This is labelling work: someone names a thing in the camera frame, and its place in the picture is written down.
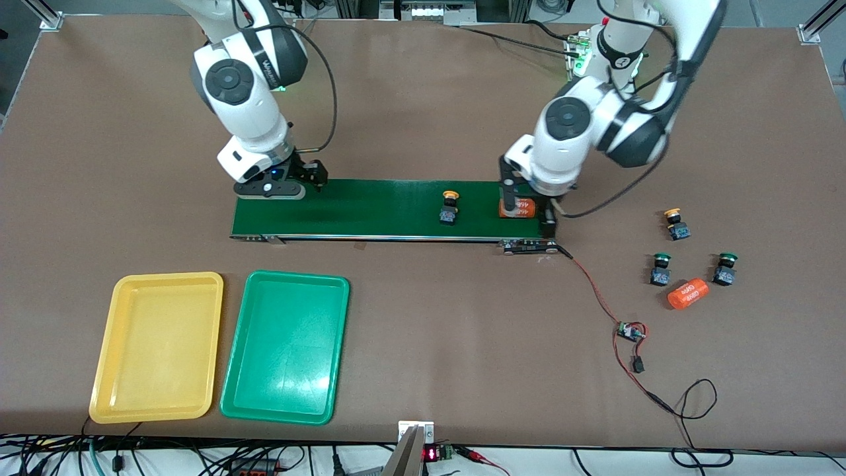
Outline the orange cylinder with white print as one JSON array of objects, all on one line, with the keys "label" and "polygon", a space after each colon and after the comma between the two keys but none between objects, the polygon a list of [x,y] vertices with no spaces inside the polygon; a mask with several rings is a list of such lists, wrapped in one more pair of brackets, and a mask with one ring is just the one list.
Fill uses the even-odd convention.
[{"label": "orange cylinder with white print", "polygon": [[530,198],[516,198],[516,205],[507,209],[504,199],[500,199],[498,216],[502,219],[533,219],[537,217],[537,205]]},{"label": "orange cylinder with white print", "polygon": [[692,278],[669,292],[667,295],[667,301],[668,304],[671,305],[671,308],[682,310],[690,307],[690,305],[693,305],[696,301],[701,300],[707,296],[709,292],[710,288],[706,281],[702,280],[702,278]]}]

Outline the green conveyor belt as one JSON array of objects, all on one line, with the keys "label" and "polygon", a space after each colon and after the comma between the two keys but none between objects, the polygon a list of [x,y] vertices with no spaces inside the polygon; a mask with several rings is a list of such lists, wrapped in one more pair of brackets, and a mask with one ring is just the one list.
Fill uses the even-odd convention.
[{"label": "green conveyor belt", "polygon": [[[454,226],[441,225],[442,193],[459,193]],[[533,219],[498,216],[499,184],[456,180],[331,180],[299,201],[238,199],[230,236],[240,241],[496,243],[508,254],[553,253]]]}]

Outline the green plastic tray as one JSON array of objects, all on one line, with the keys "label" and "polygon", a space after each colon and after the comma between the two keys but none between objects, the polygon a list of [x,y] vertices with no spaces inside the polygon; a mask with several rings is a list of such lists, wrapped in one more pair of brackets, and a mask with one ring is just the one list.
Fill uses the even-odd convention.
[{"label": "green plastic tray", "polygon": [[245,282],[221,392],[227,418],[326,425],[334,414],[350,283],[257,270]]}]

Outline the yellow plastic tray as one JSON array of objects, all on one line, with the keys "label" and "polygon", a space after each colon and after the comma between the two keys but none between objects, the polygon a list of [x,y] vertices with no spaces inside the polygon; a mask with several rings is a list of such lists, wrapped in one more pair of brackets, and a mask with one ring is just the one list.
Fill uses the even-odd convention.
[{"label": "yellow plastic tray", "polygon": [[220,274],[136,274],[115,284],[89,416],[97,424],[188,420],[213,400]]}]

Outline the red alligator clip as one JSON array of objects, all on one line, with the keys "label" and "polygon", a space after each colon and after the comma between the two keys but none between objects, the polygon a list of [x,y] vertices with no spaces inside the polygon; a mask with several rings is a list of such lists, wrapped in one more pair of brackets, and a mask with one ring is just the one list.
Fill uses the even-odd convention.
[{"label": "red alligator clip", "polygon": [[500,466],[496,463],[493,463],[493,461],[490,461],[490,459],[488,459],[487,457],[484,457],[483,455],[481,455],[481,453],[473,451],[473,450],[469,449],[468,447],[461,447],[461,448],[456,447],[455,451],[457,453],[459,453],[459,455],[461,455],[465,459],[468,459],[469,461],[471,461],[472,463],[477,463],[477,464],[480,464],[480,465],[483,465],[483,466],[493,467],[493,468],[496,468],[499,471],[502,471],[505,474],[505,476],[511,476],[510,472],[508,472],[507,469],[505,469],[504,467],[502,467],[502,466]]}]

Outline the orange power strip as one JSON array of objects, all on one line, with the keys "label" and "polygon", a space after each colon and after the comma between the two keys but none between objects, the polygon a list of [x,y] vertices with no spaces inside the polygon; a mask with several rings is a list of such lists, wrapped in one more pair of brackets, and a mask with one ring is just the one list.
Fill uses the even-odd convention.
[{"label": "orange power strip", "polygon": [[267,457],[240,457],[230,461],[227,470],[229,476],[278,476],[283,467]]}]

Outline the aluminium corner profile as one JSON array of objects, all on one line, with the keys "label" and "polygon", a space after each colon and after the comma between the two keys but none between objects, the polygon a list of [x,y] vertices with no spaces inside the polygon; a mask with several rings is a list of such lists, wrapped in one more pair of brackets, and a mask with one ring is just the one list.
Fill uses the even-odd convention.
[{"label": "aluminium corner profile", "polygon": [[64,14],[52,8],[47,0],[21,0],[40,19],[40,30],[58,31],[63,24]]},{"label": "aluminium corner profile", "polygon": [[810,46],[821,42],[821,33],[846,12],[846,0],[827,0],[813,15],[798,24],[796,33],[800,44]]}]

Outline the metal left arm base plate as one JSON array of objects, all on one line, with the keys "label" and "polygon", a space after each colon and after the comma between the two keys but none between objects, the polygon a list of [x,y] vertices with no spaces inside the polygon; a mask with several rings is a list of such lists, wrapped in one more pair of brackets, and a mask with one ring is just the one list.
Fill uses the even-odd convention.
[{"label": "metal left arm base plate", "polygon": [[588,30],[581,30],[577,34],[568,35],[563,40],[566,52],[574,52],[573,57],[567,57],[568,78],[601,76],[600,63],[596,56],[596,36],[598,25]]}]

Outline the aluminium frame with light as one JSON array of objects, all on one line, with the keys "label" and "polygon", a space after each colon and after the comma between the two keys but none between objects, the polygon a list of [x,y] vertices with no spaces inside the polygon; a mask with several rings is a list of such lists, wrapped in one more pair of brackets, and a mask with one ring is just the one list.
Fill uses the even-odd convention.
[{"label": "aluminium frame with light", "polygon": [[340,19],[444,25],[523,23],[534,0],[323,0]]}]

